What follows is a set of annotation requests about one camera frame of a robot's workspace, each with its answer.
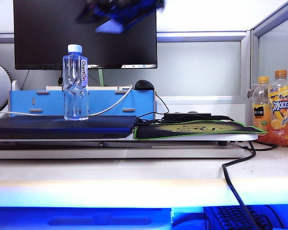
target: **bottle label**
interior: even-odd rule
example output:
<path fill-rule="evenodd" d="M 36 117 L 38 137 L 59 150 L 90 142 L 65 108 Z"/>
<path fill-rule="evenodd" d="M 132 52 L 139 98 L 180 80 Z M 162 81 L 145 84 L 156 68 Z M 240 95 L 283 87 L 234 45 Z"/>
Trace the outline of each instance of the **bottle label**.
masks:
<path fill-rule="evenodd" d="M 81 59 L 81 86 L 87 86 L 88 81 L 88 70 L 87 70 L 87 61 Z"/>
<path fill-rule="evenodd" d="M 254 126 L 269 132 L 270 130 L 270 107 L 268 104 L 253 104 L 254 109 Z"/>
<path fill-rule="evenodd" d="M 272 111 L 269 143 L 288 146 L 288 85 L 270 88 L 268 97 Z"/>
<path fill-rule="evenodd" d="M 288 85 L 279 87 L 276 91 L 275 88 L 271 88 L 269 91 L 269 100 L 273 113 L 274 121 L 280 126 L 285 126 L 288 123 Z"/>

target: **blue box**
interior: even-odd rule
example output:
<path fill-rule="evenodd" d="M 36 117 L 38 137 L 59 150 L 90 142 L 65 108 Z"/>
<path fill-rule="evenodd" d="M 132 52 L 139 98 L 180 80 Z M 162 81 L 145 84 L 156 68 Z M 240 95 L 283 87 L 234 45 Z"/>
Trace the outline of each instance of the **blue box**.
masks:
<path fill-rule="evenodd" d="M 117 102 L 126 91 L 90 90 L 89 114 L 107 109 Z M 102 115 L 136 115 L 141 116 L 156 111 L 155 91 L 131 90 L 118 105 Z M 40 115 L 64 115 L 63 91 L 10 91 L 9 109 L 12 112 L 22 112 Z M 143 117 L 147 120 L 155 118 L 155 114 Z"/>

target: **black laptop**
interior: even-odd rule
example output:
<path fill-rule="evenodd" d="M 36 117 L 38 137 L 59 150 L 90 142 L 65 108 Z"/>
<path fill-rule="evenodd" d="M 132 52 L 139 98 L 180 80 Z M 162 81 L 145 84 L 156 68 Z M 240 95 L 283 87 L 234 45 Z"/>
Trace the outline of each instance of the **black laptop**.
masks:
<path fill-rule="evenodd" d="M 136 116 L 98 115 L 85 121 L 66 121 L 64 116 L 21 115 L 0 119 L 0 139 L 107 139 L 132 133 Z"/>

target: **computer mouse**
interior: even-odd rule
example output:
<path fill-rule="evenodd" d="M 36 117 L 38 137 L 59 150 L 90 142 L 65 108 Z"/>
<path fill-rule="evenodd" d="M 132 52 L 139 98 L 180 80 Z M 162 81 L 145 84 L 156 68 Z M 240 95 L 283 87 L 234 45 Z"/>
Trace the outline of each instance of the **computer mouse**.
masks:
<path fill-rule="evenodd" d="M 138 80 L 134 86 L 135 90 L 155 90 L 154 85 L 147 80 Z"/>

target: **orange juice bottle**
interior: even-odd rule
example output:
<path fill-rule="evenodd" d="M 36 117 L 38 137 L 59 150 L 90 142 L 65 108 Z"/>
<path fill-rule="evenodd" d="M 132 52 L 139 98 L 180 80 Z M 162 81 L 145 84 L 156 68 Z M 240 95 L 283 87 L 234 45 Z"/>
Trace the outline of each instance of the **orange juice bottle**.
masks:
<path fill-rule="evenodd" d="M 269 77 L 259 77 L 259 86 L 255 89 L 252 95 L 253 100 L 253 124 L 255 127 L 263 131 L 270 131 L 271 112 L 268 99 L 268 82 Z M 269 143 L 268 134 L 259 134 L 258 141 Z"/>
<path fill-rule="evenodd" d="M 288 147 L 288 81 L 287 70 L 275 71 L 275 82 L 269 86 L 271 108 L 270 143 Z"/>

